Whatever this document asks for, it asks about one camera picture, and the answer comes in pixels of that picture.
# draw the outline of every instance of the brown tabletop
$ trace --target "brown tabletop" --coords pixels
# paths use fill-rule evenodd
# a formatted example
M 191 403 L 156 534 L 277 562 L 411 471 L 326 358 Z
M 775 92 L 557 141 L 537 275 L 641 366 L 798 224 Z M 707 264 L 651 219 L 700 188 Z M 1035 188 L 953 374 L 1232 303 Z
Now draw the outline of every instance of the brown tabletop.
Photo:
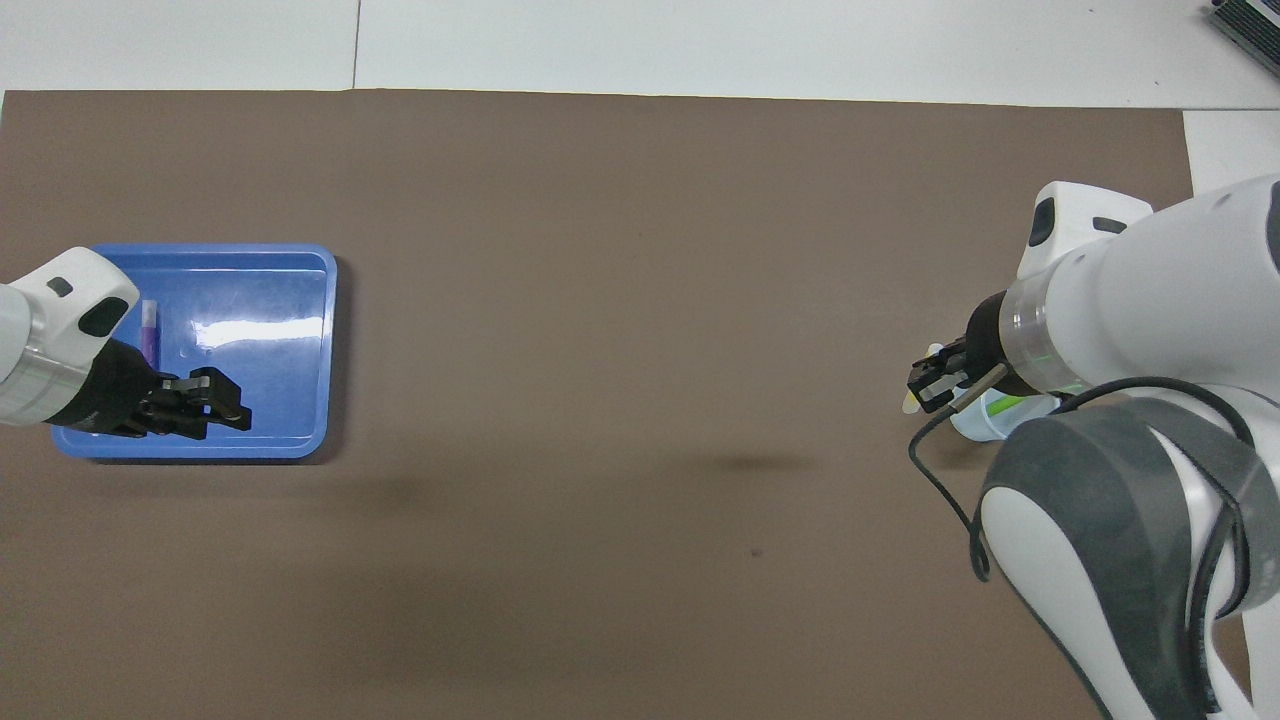
M 306 464 L 0 432 L 0 716 L 1096 716 L 900 411 L 1052 179 L 1189 196 L 1180 114 L 6 94 L 4 282 L 315 242 L 342 291 Z M 992 450 L 924 454 L 972 505 Z

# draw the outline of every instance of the blue tray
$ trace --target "blue tray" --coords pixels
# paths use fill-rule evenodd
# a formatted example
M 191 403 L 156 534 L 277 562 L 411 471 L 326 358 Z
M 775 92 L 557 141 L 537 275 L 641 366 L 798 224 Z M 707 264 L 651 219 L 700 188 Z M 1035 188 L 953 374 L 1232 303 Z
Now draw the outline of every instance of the blue tray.
M 241 386 L 248 432 L 210 425 L 204 441 L 123 438 L 54 428 L 76 457 L 289 460 L 314 452 L 329 425 L 338 264 L 317 245 L 100 245 L 159 316 L 159 369 L 186 378 L 212 365 Z M 140 301 L 115 338 L 140 346 Z

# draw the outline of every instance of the marker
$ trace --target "marker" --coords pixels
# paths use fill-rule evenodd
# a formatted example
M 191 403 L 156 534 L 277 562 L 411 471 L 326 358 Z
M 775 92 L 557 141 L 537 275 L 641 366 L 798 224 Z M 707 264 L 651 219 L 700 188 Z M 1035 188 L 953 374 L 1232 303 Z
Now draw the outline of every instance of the marker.
M 160 369 L 160 309 L 155 300 L 142 301 L 142 332 L 138 338 L 142 357 L 152 369 Z

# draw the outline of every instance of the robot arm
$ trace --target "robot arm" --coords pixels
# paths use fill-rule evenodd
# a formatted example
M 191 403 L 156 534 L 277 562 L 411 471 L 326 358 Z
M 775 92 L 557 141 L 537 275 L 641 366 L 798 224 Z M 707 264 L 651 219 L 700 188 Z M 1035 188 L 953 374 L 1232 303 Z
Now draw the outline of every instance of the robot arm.
M 1280 176 L 1155 214 L 1052 183 L 1014 284 L 913 365 L 928 411 L 993 375 L 1009 395 L 1151 396 L 1018 428 L 970 523 L 1110 717 L 1280 719 L 1258 648 L 1280 632 L 1277 316 Z M 1240 611 L 1254 705 L 1210 634 Z
M 0 284 L 0 423 L 193 439 L 209 423 L 250 429 L 239 387 L 216 368 L 178 379 L 111 340 L 137 301 L 129 278 L 84 247 Z

